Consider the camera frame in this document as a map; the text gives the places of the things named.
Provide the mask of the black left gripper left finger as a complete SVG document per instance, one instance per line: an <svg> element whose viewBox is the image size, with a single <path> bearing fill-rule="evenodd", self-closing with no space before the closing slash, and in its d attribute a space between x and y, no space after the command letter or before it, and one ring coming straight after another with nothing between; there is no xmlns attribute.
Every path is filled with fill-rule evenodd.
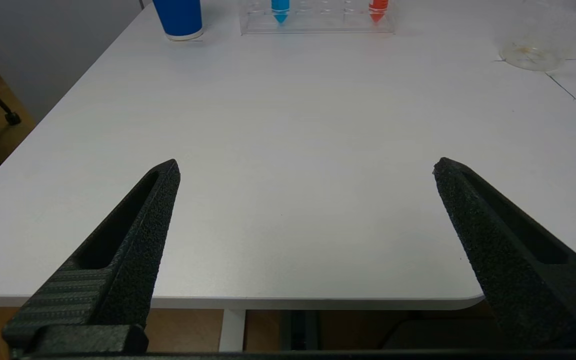
<svg viewBox="0 0 576 360"><path fill-rule="evenodd" d="M146 321L181 182L154 166L2 329L11 358L143 354Z"/></svg>

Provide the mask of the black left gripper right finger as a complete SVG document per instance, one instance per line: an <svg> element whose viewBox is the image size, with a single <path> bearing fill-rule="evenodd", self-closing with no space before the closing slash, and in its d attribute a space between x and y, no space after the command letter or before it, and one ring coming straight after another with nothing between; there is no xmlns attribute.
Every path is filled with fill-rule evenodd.
<svg viewBox="0 0 576 360"><path fill-rule="evenodd" d="M576 252L461 162L442 157L433 175L507 341L576 348Z"/></svg>

